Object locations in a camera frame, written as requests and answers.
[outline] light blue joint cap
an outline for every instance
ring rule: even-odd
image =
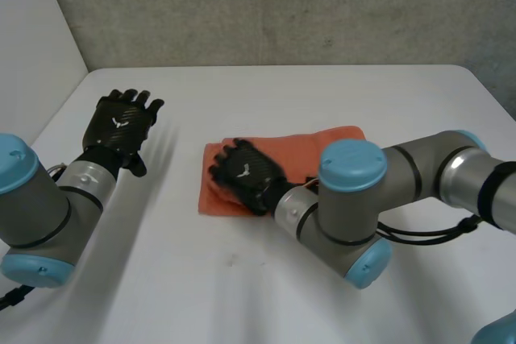
[[[9,280],[34,288],[59,288],[74,268],[59,259],[25,254],[7,254],[0,265],[0,271]]]
[[[516,344],[516,311],[479,330],[471,344]]]
[[[20,137],[0,133],[0,195],[27,183],[39,165],[37,154]]]
[[[457,129],[456,132],[461,133],[464,136],[469,137],[482,151],[487,152],[487,147],[484,143],[482,143],[482,140],[478,138],[474,133],[471,133],[470,131],[465,131],[464,129]]]
[[[366,140],[339,140],[322,153],[318,177],[332,191],[354,193],[372,187],[387,172],[385,153]]]
[[[355,261],[344,279],[358,289],[367,288],[385,270],[392,254],[389,241],[378,239]]]

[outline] concrete wall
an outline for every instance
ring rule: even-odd
[[[58,0],[89,69],[459,64],[516,117],[516,0]]]
[[[32,143],[86,73],[56,0],[0,0],[0,132]]]

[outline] robotic arm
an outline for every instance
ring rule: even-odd
[[[269,211],[282,229],[360,289],[387,267],[392,249],[386,239],[401,241],[385,225],[386,233],[377,232],[383,211],[435,197],[475,214],[440,242],[474,230],[480,220],[516,234],[516,163],[494,159],[466,131],[384,149],[365,140],[335,142],[321,156],[318,193],[289,183],[280,166],[246,140],[225,147],[215,162],[210,173],[219,185],[253,213]],[[514,313],[486,326],[473,343],[511,337]]]
[[[33,288],[63,285],[110,200],[119,169],[146,174],[138,151],[164,104],[155,100],[146,107],[149,95],[130,89],[102,97],[82,141],[84,152],[57,183],[20,138],[0,135],[0,238],[10,246],[0,270],[23,284],[0,309]]]

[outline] orange cloth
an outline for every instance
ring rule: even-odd
[[[311,135],[246,139],[280,164],[290,182],[303,184],[308,176],[317,176],[319,157],[330,143],[365,137],[356,126],[340,126]],[[204,148],[199,213],[215,216],[252,215],[229,191],[218,187],[208,172],[208,168],[214,164],[215,155],[222,151],[224,145],[233,145],[233,139],[207,144]]]

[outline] white logo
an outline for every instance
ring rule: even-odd
[[[114,118],[112,118],[111,120],[113,120],[113,123],[116,125],[117,129],[120,128],[121,126],[126,126],[129,123],[128,121],[117,122]]]
[[[244,176],[249,176],[249,175],[251,175],[251,173],[249,172],[249,164],[244,164],[243,172],[240,175],[237,175],[236,177],[244,177]]]

